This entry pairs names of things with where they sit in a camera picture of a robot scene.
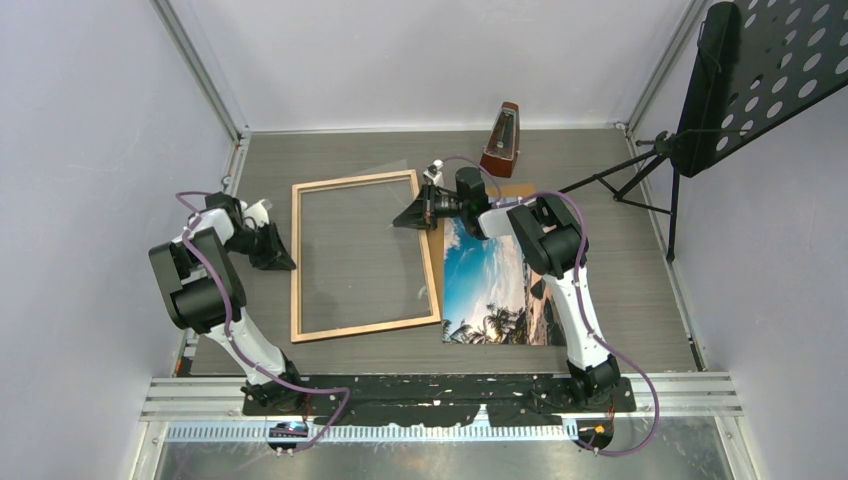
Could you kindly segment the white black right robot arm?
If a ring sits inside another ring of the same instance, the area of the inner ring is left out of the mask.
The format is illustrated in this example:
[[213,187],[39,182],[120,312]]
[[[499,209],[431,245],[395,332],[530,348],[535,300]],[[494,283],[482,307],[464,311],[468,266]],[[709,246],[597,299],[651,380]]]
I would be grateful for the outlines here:
[[586,273],[588,235],[577,203],[560,191],[497,201],[488,195],[476,167],[459,169],[455,184],[449,190],[427,177],[393,226],[432,230],[442,218],[457,218],[474,238],[514,241],[530,269],[542,277],[558,311],[567,342],[568,398],[577,408],[598,409],[610,398],[621,373],[592,304]]

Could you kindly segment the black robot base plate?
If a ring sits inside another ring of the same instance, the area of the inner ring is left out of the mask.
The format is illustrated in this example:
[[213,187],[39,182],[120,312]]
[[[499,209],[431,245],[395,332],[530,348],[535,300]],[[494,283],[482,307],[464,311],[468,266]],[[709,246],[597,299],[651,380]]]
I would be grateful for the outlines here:
[[492,425],[553,425],[560,414],[606,417],[631,413],[636,402],[629,379],[595,400],[579,403],[567,376],[549,374],[313,375],[303,392],[274,382],[243,384],[246,416],[293,415],[318,425],[411,427],[467,426],[480,413]]

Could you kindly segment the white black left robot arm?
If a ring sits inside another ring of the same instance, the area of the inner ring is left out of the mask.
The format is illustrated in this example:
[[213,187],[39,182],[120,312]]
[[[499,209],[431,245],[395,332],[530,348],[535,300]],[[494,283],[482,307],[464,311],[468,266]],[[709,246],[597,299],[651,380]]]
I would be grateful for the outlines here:
[[207,193],[202,209],[192,208],[173,240],[148,256],[171,321],[219,344],[242,368],[248,399],[284,414],[298,412],[307,398],[294,363],[273,345],[249,316],[244,286],[229,255],[247,257],[263,271],[293,271],[271,221],[272,204],[253,204],[223,192]]

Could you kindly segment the clear acrylic sheet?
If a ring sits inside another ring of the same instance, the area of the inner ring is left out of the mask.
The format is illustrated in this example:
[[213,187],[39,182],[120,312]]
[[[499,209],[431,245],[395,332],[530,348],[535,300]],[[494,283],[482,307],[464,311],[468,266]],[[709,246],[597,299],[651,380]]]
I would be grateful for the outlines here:
[[414,229],[396,228],[417,188],[406,178],[301,194],[301,318],[307,331],[430,314]]

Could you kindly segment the light wooden picture frame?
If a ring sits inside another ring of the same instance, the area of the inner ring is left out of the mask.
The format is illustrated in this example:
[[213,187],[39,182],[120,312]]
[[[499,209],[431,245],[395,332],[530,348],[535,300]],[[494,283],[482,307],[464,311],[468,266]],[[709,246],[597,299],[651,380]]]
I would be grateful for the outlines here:
[[300,293],[300,271],[298,263],[300,260],[299,246],[299,228],[300,228],[300,207],[299,199],[301,194],[307,191],[320,191],[331,189],[335,186],[358,186],[379,184],[389,180],[406,178],[411,185],[418,190],[417,175],[412,170],[398,170],[391,172],[370,173],[364,175],[355,175],[351,177],[343,177],[329,180],[312,181],[306,183],[295,184],[292,187],[292,213],[291,213],[291,253],[297,264],[297,269],[291,275],[291,340],[294,343],[316,342],[322,340],[351,337],[357,335],[381,333],[385,331],[420,327],[430,324],[436,324],[441,320],[440,305],[438,302],[437,288],[434,276],[433,261],[431,259],[429,241],[427,234],[423,231],[416,230],[419,233],[419,243],[423,258],[423,269],[426,275],[427,293],[429,297],[431,312],[427,316],[401,319],[380,323],[372,323],[361,326],[341,327],[317,331],[307,331],[303,326],[301,318],[301,293]]

